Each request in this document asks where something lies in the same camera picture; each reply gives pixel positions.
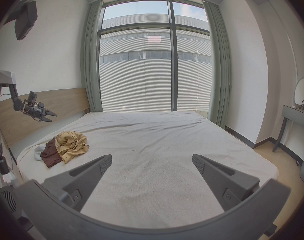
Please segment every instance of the table leg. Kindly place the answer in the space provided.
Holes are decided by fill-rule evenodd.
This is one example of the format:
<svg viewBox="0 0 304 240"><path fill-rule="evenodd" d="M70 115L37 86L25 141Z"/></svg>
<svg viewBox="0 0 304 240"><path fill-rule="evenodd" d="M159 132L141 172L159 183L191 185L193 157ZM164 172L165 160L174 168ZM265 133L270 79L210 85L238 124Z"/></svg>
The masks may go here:
<svg viewBox="0 0 304 240"><path fill-rule="evenodd" d="M281 141L281 138L282 138L282 135L284 133L284 129L285 129L287 120L288 120L287 118L283 118L283 123L282 123L282 127L281 127L281 130L280 130L280 133L279 133L279 137L277 138L277 141L275 142L275 145L274 145L274 148L273 148L272 152L274 152L277 149L277 147L278 147L278 145Z"/></svg>

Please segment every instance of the curtain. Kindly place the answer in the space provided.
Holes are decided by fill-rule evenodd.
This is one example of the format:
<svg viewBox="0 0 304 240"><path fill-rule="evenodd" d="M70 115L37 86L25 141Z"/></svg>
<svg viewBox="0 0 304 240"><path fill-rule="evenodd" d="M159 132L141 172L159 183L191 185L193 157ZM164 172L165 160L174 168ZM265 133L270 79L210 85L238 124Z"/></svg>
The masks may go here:
<svg viewBox="0 0 304 240"><path fill-rule="evenodd" d="M212 45L212 88L208 119L224 129L230 93L230 49L219 7L205 1L203 5Z"/></svg>
<svg viewBox="0 0 304 240"><path fill-rule="evenodd" d="M84 24L81 43L81 81L86 88L91 112L103 111L99 75L98 75L98 21L102 10L103 1L99 0L90 4Z"/></svg>

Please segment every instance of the black baseboard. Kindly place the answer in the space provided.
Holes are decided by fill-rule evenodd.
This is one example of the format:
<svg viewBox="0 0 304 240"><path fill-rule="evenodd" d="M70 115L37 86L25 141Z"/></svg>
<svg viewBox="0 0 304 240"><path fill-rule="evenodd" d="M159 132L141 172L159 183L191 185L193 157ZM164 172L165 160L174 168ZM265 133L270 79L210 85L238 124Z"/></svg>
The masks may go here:
<svg viewBox="0 0 304 240"><path fill-rule="evenodd" d="M236 131L232 130L231 128L229 128L227 126L225 126L225 130L253 149L258 146L261 146L262 144L264 144L268 141L272 142L273 144L276 143L276 139L274 139L272 137L267 138L259 143L253 143L250 140L248 140L247 138L245 138L244 136L242 136L241 134L237 133ZM286 147L282 143L280 143L278 147L280 149L282 149L285 153L287 153L290 157L292 157L295 161L297 161L299 165L302 165L303 160L297 154L295 154L292 150L290 150L288 147Z"/></svg>
<svg viewBox="0 0 304 240"><path fill-rule="evenodd" d="M270 137L270 142L273 144L276 143L276 139ZM298 161L299 165L302 165L303 160L300 158L297 154L295 154L292 150L290 150L287 146L283 145L282 143L279 143L278 147L282 149L285 153L287 153L290 157L292 157L295 161Z"/></svg>

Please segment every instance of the desk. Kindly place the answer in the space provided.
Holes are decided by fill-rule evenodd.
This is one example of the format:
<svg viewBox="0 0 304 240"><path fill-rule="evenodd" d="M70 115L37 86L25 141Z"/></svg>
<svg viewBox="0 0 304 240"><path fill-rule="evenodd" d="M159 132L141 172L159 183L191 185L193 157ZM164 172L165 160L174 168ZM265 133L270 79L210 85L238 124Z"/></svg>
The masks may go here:
<svg viewBox="0 0 304 240"><path fill-rule="evenodd" d="M274 145L273 152L277 149L278 145L280 144L286 126L286 122L288 119L304 126L304 111L302 110L283 105L282 116L284 117L282 127L280 130L279 137Z"/></svg>

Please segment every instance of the clothing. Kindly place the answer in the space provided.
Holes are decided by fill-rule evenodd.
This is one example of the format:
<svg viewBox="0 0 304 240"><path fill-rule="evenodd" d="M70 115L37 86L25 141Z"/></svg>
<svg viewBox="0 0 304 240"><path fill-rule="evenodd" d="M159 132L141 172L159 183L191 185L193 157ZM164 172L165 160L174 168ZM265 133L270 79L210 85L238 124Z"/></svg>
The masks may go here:
<svg viewBox="0 0 304 240"><path fill-rule="evenodd" d="M63 131L56 136L55 146L62 160L67 163L74 156L88 151L87 140L88 138L80 132Z"/></svg>
<svg viewBox="0 0 304 240"><path fill-rule="evenodd" d="M55 137L46 143L46 147L41 153L41 158L49 168L62 161L62 158L56 150Z"/></svg>
<svg viewBox="0 0 304 240"><path fill-rule="evenodd" d="M34 149L34 157L35 157L36 160L42 161L41 153L45 150L45 148L46 148L46 144L37 146Z"/></svg>

